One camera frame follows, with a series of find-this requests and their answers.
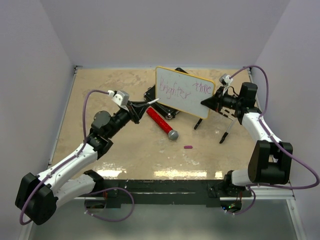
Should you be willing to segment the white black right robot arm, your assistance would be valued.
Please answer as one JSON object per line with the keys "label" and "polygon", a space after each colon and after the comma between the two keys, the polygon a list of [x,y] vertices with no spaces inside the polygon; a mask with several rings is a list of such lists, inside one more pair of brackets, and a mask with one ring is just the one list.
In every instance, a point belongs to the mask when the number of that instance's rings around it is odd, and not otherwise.
{"label": "white black right robot arm", "polygon": [[224,86],[216,93],[201,101],[201,105],[220,112],[223,108],[234,110],[238,122],[255,141],[247,169],[231,170],[225,176],[223,192],[235,196],[241,187],[251,184],[286,185],[289,181],[292,158],[280,149],[293,153],[293,146],[278,137],[271,139],[272,131],[265,124],[261,110],[255,107],[258,86],[251,82],[241,85],[239,95],[230,95]]}

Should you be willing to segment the yellow framed whiteboard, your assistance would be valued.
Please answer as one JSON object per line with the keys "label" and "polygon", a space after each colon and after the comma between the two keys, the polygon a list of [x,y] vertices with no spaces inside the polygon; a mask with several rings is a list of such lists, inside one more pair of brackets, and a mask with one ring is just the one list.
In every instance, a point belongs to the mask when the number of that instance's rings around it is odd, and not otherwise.
{"label": "yellow framed whiteboard", "polygon": [[210,109],[201,104],[213,96],[213,80],[158,66],[155,69],[155,97],[167,107],[207,119]]}

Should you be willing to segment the white marker pen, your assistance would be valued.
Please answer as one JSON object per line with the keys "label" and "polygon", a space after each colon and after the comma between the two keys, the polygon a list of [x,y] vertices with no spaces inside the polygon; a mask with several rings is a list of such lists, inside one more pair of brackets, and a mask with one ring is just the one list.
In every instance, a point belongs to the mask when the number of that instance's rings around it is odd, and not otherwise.
{"label": "white marker pen", "polygon": [[156,99],[154,99],[154,100],[151,100],[151,101],[147,102],[146,104],[152,105],[152,104],[156,103],[156,102],[159,101],[159,100],[160,100],[160,98],[156,98]]}

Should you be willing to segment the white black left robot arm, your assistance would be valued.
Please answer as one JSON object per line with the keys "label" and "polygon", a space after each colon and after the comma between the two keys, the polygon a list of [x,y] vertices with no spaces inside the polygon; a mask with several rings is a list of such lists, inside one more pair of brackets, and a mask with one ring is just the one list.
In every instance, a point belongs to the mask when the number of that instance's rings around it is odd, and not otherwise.
{"label": "white black left robot arm", "polygon": [[58,207],[84,194],[99,196],[104,190],[103,179],[94,171],[71,178],[89,164],[99,160],[112,147],[114,137],[127,123],[139,124],[151,104],[128,101],[110,114],[97,112],[89,132],[84,132],[83,143],[58,164],[38,174],[27,173],[20,182],[15,206],[20,209],[19,222],[41,225],[48,221]]}

